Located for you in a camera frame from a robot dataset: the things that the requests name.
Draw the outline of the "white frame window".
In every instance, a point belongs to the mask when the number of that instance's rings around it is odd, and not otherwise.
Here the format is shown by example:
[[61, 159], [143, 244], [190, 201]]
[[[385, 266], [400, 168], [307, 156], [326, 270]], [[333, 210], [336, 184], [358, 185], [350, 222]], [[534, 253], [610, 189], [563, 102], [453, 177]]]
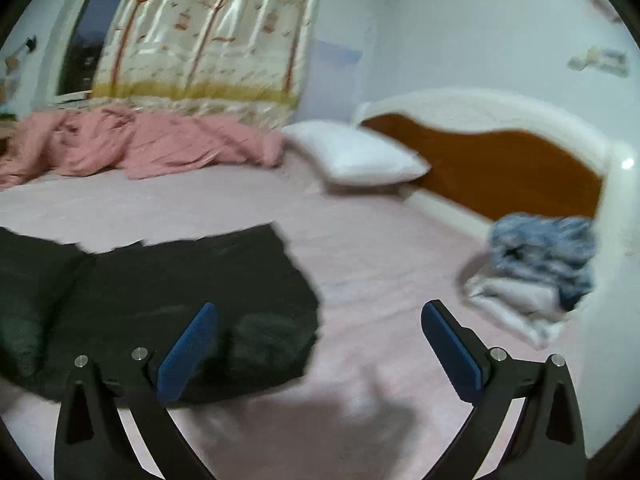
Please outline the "white frame window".
[[79, 0], [66, 21], [52, 79], [51, 100], [66, 104], [88, 99], [100, 57], [125, 0]]

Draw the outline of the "black puffer jacket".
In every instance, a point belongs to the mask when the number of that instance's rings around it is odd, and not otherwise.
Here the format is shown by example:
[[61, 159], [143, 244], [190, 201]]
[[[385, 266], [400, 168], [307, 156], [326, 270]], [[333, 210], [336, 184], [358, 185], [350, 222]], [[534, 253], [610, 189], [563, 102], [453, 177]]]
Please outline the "black puffer jacket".
[[182, 402], [244, 396], [305, 373], [319, 301], [270, 224], [102, 254], [1, 233], [1, 375], [37, 396], [61, 400], [81, 354], [107, 382], [138, 347], [157, 370], [206, 304], [217, 323]]

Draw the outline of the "wooden white headboard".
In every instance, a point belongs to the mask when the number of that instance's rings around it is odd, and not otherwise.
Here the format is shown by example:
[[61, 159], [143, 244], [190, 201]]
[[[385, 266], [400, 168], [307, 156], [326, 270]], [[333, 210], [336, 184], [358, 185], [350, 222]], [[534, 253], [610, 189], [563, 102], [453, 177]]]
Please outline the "wooden white headboard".
[[638, 255], [639, 159], [562, 108], [505, 91], [443, 88], [359, 105], [352, 122], [397, 140], [430, 163], [402, 190], [420, 211], [482, 240], [511, 212], [593, 220], [596, 288], [582, 303], [578, 399], [586, 447], [597, 454], [637, 402], [616, 391], [615, 337], [631, 317], [623, 289]]

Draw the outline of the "folded blue white clothes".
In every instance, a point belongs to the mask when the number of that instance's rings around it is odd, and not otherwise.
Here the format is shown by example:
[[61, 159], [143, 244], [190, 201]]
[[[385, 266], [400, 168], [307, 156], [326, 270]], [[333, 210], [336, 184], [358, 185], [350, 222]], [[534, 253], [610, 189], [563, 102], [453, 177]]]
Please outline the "folded blue white clothes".
[[462, 278], [465, 300], [537, 349], [548, 347], [592, 293], [593, 221], [508, 214], [488, 235], [487, 252]]

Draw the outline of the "pink quilted comforter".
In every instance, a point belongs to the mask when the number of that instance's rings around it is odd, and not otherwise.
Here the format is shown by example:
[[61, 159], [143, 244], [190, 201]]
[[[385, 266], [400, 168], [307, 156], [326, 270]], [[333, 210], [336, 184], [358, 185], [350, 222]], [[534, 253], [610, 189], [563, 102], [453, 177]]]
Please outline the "pink quilted comforter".
[[120, 169], [132, 180], [210, 165], [272, 168], [281, 161], [282, 133], [227, 115], [186, 116], [168, 110], [109, 105], [94, 110], [38, 112], [18, 123], [1, 157], [1, 187], [48, 171], [87, 177]]

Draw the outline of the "tree pattern curtain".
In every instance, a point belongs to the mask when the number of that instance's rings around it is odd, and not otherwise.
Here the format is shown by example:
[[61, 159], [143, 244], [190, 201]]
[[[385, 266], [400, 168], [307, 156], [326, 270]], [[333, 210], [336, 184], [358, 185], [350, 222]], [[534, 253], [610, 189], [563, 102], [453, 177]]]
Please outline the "tree pattern curtain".
[[285, 126], [307, 73], [318, 0], [122, 0], [90, 91], [189, 115]]

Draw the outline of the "white pillow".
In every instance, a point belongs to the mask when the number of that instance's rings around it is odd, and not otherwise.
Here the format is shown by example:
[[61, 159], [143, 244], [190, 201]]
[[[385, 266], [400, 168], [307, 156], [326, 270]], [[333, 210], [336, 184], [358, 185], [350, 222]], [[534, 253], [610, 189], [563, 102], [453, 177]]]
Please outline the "white pillow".
[[404, 144], [346, 122], [305, 120], [283, 127], [282, 133], [331, 184], [394, 185], [424, 177], [431, 170], [427, 160]]

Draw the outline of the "pink bed sheet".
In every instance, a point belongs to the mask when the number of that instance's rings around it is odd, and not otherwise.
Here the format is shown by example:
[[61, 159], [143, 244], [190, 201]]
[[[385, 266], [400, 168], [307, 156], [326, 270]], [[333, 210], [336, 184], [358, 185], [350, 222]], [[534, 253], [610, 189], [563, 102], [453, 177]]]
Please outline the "pink bed sheet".
[[90, 252], [274, 223], [321, 300], [321, 335], [298, 382], [178, 408], [172, 418], [221, 479], [419, 479], [469, 414], [420, 326], [438, 299], [491, 347], [536, 350], [462, 302], [483, 244], [390, 194], [326, 194], [310, 167], [215, 166], [146, 180], [118, 170], [47, 174], [1, 194], [1, 222]]

